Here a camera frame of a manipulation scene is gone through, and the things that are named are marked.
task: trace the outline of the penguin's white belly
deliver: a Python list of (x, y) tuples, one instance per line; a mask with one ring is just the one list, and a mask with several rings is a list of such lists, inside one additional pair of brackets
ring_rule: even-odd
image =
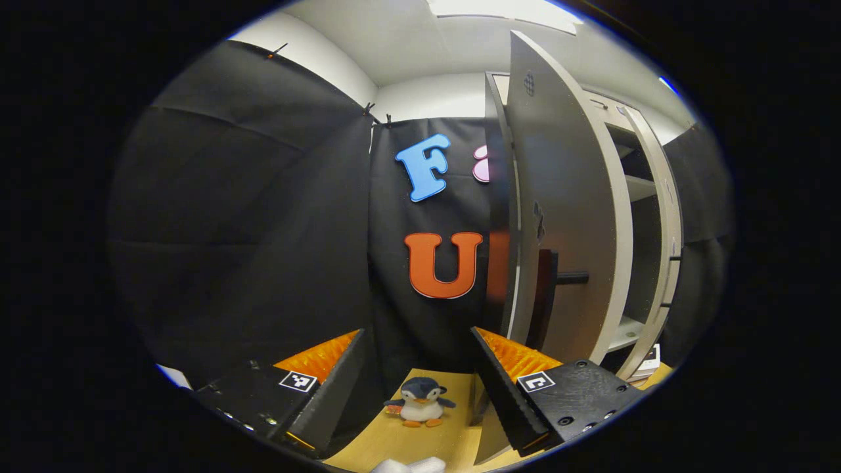
[(426, 422), (430, 419), (437, 419), (444, 413), (444, 406), (436, 401), (418, 404), (417, 402), (406, 402), (400, 410), (400, 416), (407, 421)]

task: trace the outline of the letter cutout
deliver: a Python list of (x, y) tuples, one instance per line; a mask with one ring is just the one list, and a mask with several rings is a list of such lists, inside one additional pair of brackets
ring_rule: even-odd
[(488, 145), (476, 148), (473, 157), (479, 161), (473, 166), (473, 177), (480, 183), (490, 182), (490, 170), (488, 168)]
[(447, 172), (447, 159), (444, 157), (444, 153), (441, 150), (432, 150), (429, 152), (429, 158), (427, 159), (424, 151), (433, 147), (447, 148), (449, 146), (449, 138), (437, 133), (394, 156), (395, 160), (401, 161), (406, 166), (406, 172), (412, 182), (412, 192), (409, 194), (412, 202), (420, 202), (427, 197), (438, 194), (447, 186), (443, 179), (436, 178), (432, 174), (432, 169), (437, 169), (441, 174)]
[(409, 280), (412, 287), (432, 299), (455, 299), (467, 294), (476, 282), (476, 247), (482, 242), (478, 233), (463, 231), (450, 239), (458, 247), (458, 275), (443, 283), (435, 277), (435, 249), (441, 237), (435, 233), (412, 233), (403, 242), (409, 247)]

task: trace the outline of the black fabric backdrop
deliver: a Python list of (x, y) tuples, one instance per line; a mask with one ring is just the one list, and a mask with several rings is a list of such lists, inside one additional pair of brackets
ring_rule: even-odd
[[(412, 202), (411, 181), (394, 156), (426, 138), (442, 133), (450, 146), (442, 149), (447, 172), (437, 174), (447, 186), (420, 202)], [(371, 258), (376, 338), (380, 364), (389, 389), (396, 389), (412, 368), (472, 372), (463, 352), (469, 328), (480, 323), (488, 272), (490, 189), (473, 177), (473, 151), (484, 145), (481, 118), (435, 118), (376, 125), (371, 148), (371, 195), (368, 251)], [(476, 282), (457, 299), (430, 299), (409, 280), (410, 233), (437, 233), (436, 276), (451, 281), (458, 273), (454, 233), (480, 233), (476, 249)]]
[[(277, 362), (372, 327), (372, 119), (267, 53), (226, 41), (199, 58), (140, 117), (114, 178), (109, 244), (124, 310), (194, 388), (245, 360)], [(378, 410), (375, 368), (340, 431)]]
[(718, 313), (735, 241), (733, 182), (715, 136), (701, 125), (663, 150), (678, 189), (684, 232), (680, 276), (659, 339), (661, 359), (676, 366)]
[[(490, 192), (472, 174), (483, 119), (376, 125), (370, 142), (372, 119), (358, 104), (267, 53), (220, 44), (140, 117), (109, 203), (114, 271), (156, 359), (194, 386), (243, 360), (277, 361), (371, 327), (376, 359), (352, 393), (359, 408), (337, 430), (349, 439), (410, 369), (473, 370), (462, 347), (481, 325), (487, 278)], [(662, 338), (667, 363), (715, 313), (709, 300), (721, 293), (727, 257), (719, 240), (732, 230), (727, 172), (709, 162), (709, 136), (697, 132), (665, 147), (686, 245)], [(436, 133), (451, 142), (439, 174), (447, 187), (411, 202), (394, 156)], [(447, 281), (458, 271), (450, 237), (461, 231), (484, 238), (474, 287), (454, 300), (418, 294), (404, 238), (440, 235), (436, 275)]]

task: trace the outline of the white ceiling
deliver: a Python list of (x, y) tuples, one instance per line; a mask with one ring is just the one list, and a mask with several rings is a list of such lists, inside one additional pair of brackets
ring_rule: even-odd
[(678, 124), (694, 122), (659, 73), (586, 17), (571, 35), (521, 21), (437, 18), (426, 0), (304, 0), (284, 9), (320, 31), (380, 87), (412, 78), (508, 72), (510, 31), (517, 29), (555, 57), (582, 85), (647, 105)]

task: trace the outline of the orange letter u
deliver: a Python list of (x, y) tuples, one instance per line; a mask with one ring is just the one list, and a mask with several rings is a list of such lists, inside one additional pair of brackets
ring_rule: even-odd
[(435, 277), (435, 249), (441, 237), (435, 233), (412, 233), (403, 242), (409, 247), (409, 280), (416, 291), (433, 299), (455, 299), (467, 294), (476, 282), (478, 233), (463, 231), (450, 239), (458, 247), (458, 275), (449, 283)]

